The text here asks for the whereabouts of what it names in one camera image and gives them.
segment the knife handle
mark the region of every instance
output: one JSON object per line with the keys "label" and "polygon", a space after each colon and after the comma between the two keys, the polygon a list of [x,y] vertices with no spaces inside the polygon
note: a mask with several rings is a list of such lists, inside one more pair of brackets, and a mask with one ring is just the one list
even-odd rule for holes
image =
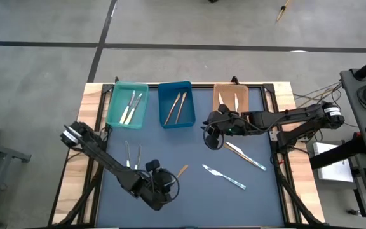
{"label": "knife handle", "polygon": [[227,177],[226,175],[222,175],[222,177],[226,178],[227,180],[229,180],[230,182],[232,182],[232,183],[233,183],[233,184],[235,184],[236,186],[238,186],[238,187],[242,188],[243,190],[245,190],[245,188],[247,188],[245,185],[243,185],[243,184],[241,184],[241,183],[239,183],[239,182],[237,182],[237,181],[235,181],[235,180],[233,180],[233,179],[231,179],[231,178]]}
{"label": "knife handle", "polygon": [[124,124],[129,124],[130,123],[134,111],[135,111],[135,108],[132,108],[132,110],[130,112],[130,115],[128,115],[128,118],[126,119],[126,121],[124,122]]}
{"label": "knife handle", "polygon": [[125,110],[124,110],[124,113],[122,114],[121,119],[119,121],[120,124],[124,124],[124,121],[125,121],[125,118],[126,118],[126,114],[128,113],[128,109],[129,108],[130,107],[127,105],[126,108],[125,108]]}

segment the knife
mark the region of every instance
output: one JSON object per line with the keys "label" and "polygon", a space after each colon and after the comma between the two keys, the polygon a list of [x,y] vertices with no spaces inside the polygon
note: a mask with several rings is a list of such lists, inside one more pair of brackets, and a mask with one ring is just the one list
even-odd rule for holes
{"label": "knife", "polygon": [[238,112],[238,106],[239,106],[239,104],[238,104],[238,98],[237,98],[236,93],[235,93],[235,111],[236,112]]}
{"label": "knife", "polygon": [[163,124],[163,125],[166,125],[166,124],[168,123],[169,118],[170,118],[170,115],[172,115],[172,112],[173,112],[173,110],[175,109],[176,103],[177,103],[177,101],[179,101],[179,99],[180,99],[180,92],[177,94],[177,97],[176,97],[176,99],[175,99],[175,102],[173,103],[172,108],[170,108],[169,115],[168,115],[168,117],[166,118],[165,124]]}
{"label": "knife", "polygon": [[234,144],[231,144],[229,142],[224,143],[224,146],[231,150],[232,152],[236,153],[238,156],[242,157],[247,162],[251,163],[252,165],[262,169],[263,171],[266,171],[266,167],[261,165],[260,163],[256,162],[255,160],[251,159],[249,156],[246,156],[244,152],[238,147],[236,147]]}
{"label": "knife", "polygon": [[224,104],[224,101],[222,100],[222,97],[221,97],[221,93],[219,92],[219,101],[220,101],[220,104]]}
{"label": "knife", "polygon": [[135,97],[135,90],[132,92],[132,96],[130,99],[130,102],[128,103],[128,105],[126,105],[126,108],[124,110],[124,113],[122,114],[121,120],[119,121],[120,124],[124,124],[125,118],[126,118],[126,114],[128,113],[128,110],[130,108],[130,106],[132,105],[132,101],[133,98]]}
{"label": "knife", "polygon": [[131,110],[130,114],[128,115],[128,118],[126,119],[126,121],[125,121],[124,124],[127,125],[127,124],[129,124],[131,122],[132,115],[135,112],[135,109],[137,108],[138,103],[139,103],[139,100],[140,100],[141,97],[142,97],[142,93],[138,95],[138,98],[135,101],[135,103],[133,104],[132,110]]}
{"label": "knife", "polygon": [[183,93],[182,103],[180,103],[180,108],[179,108],[179,112],[177,113],[177,118],[176,118],[176,122],[175,122],[175,124],[177,124],[177,122],[179,121],[179,118],[180,118],[180,112],[182,111],[182,106],[183,106],[183,103],[184,103],[184,99],[186,98],[186,94],[187,94],[187,92],[184,92],[184,93]]}
{"label": "knife", "polygon": [[245,190],[245,188],[247,188],[245,185],[243,185],[243,184],[241,184],[241,183],[239,183],[239,182],[235,181],[234,179],[231,179],[231,178],[227,177],[226,175],[223,175],[222,173],[220,173],[220,172],[218,172],[218,171],[216,171],[216,170],[214,170],[214,169],[210,168],[210,167],[209,167],[209,166],[207,166],[207,165],[204,165],[204,164],[203,164],[203,167],[204,167],[206,170],[208,170],[209,172],[211,172],[213,175],[215,175],[215,176],[222,176],[222,177],[226,178],[227,180],[229,180],[230,182],[232,182],[233,184],[235,184],[236,186],[238,186],[238,187],[242,188],[243,190]]}

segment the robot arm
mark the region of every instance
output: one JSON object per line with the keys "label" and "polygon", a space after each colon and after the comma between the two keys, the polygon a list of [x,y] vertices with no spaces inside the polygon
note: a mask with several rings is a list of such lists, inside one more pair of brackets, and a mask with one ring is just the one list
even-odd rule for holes
{"label": "robot arm", "polygon": [[133,197],[141,197],[152,209],[158,211],[163,205],[171,202],[169,191],[176,177],[166,169],[159,169],[159,161],[146,164],[146,171],[133,170],[121,165],[111,155],[102,150],[106,142],[94,134],[85,123],[74,122],[60,135],[62,142],[69,148],[81,146],[81,151],[96,160],[101,166],[117,177],[121,187]]}

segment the plastic bin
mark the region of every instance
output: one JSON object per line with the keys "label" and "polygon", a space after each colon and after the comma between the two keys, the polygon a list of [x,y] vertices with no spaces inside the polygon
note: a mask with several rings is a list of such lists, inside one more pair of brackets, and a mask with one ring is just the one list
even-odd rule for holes
{"label": "plastic bin", "polygon": [[[175,105],[175,109],[170,115],[168,123],[165,121],[169,115],[170,109],[176,100],[177,94],[180,92],[180,99]],[[182,111],[180,112],[179,121],[176,123],[177,113],[182,103],[183,93],[187,92],[184,100]],[[158,86],[159,95],[159,120],[163,128],[181,128],[191,127],[196,122],[194,113],[193,94],[191,83],[189,81],[175,83],[161,83]]]}
{"label": "plastic bin", "polygon": [[[121,124],[122,114],[126,106],[128,105],[132,92],[135,91],[135,97],[133,99],[132,105],[128,110],[128,115],[132,110],[135,101],[137,100],[139,94],[142,93],[142,97],[139,100],[135,112],[133,113],[132,119],[129,124]],[[111,102],[109,104],[109,110],[107,114],[106,122],[112,127],[124,127],[132,129],[142,128],[144,122],[144,116],[146,111],[147,98],[149,96],[149,87],[144,83],[128,83],[128,82],[117,82],[114,86],[114,91],[112,92]]]}

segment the black line on floor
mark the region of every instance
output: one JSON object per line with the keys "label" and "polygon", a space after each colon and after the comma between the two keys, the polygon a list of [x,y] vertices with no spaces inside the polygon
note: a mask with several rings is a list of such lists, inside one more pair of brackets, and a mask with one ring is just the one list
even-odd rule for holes
{"label": "black line on floor", "polygon": [[0,46],[95,48],[98,43],[0,41]]}
{"label": "black line on floor", "polygon": [[99,41],[97,50],[95,51],[93,63],[91,63],[90,72],[88,73],[87,83],[94,82],[95,74],[97,73],[97,69],[98,69],[98,63],[100,62],[100,59],[101,59],[102,49],[104,47],[105,40],[107,39],[107,34],[108,34],[109,26],[111,24],[112,14],[115,11],[116,3],[117,3],[117,0],[111,0],[111,3],[109,5],[107,17],[105,18],[105,22],[104,22],[104,27],[102,28],[100,41]]}
{"label": "black line on floor", "polygon": [[245,45],[173,45],[173,44],[125,44],[107,43],[104,48],[139,50],[227,50],[227,51],[264,51],[264,52],[329,52],[329,53],[366,53],[366,48],[326,48],[295,46],[245,46]]}

